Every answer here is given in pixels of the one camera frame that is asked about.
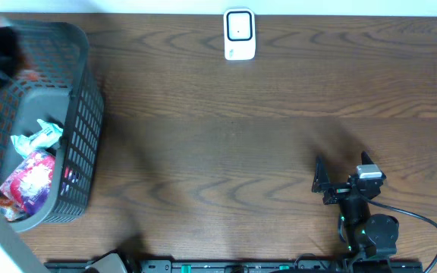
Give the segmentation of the teal white snack packet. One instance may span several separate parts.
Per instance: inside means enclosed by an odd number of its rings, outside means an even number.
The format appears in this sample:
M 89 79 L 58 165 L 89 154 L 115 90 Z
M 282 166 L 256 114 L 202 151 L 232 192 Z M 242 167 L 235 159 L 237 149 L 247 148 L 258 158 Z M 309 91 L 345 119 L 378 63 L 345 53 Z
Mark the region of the teal white snack packet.
M 63 135 L 63 129 L 57 124 L 47 122 L 42 119 L 38 119 L 37 122 L 40 125 L 41 130 L 33 135 L 11 136 L 11 142 L 15 151 L 23 158 L 26 158 L 37 149 L 50 148 L 56 144 Z

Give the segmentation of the red blue snack packet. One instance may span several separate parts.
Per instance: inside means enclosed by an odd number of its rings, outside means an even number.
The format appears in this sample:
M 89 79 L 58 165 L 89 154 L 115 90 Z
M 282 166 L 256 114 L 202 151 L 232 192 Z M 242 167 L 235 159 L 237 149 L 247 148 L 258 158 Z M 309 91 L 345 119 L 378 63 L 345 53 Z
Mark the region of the red blue snack packet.
M 49 196 L 54 168 L 53 155 L 35 150 L 2 183 L 0 191 L 28 215 L 35 215 Z

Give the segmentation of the small orange snack packet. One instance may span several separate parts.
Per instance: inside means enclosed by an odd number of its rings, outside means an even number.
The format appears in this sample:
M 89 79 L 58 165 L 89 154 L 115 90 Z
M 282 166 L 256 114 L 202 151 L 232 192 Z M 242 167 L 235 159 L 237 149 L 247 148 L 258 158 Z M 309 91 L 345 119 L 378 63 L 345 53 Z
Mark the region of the small orange snack packet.
M 0 197 L 0 213 L 8 221 L 16 221 L 27 215 L 24 210 L 20 209 L 12 200 L 6 197 Z

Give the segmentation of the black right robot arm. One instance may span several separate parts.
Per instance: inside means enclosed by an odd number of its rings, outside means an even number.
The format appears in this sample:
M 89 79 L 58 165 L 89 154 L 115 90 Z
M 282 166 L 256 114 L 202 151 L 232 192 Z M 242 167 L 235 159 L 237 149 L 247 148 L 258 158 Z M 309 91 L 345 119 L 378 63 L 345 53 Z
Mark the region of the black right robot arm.
M 381 193 L 385 179 L 366 152 L 361 153 L 361 164 L 344 183 L 332 183 L 322 159 L 316 159 L 312 191 L 323 195 L 325 205 L 340 208 L 339 236 L 349 249 L 342 259 L 346 271 L 353 271 L 361 262 L 387 261 L 397 252 L 398 220 L 390 215 L 373 215 L 369 210 L 369 202 Z

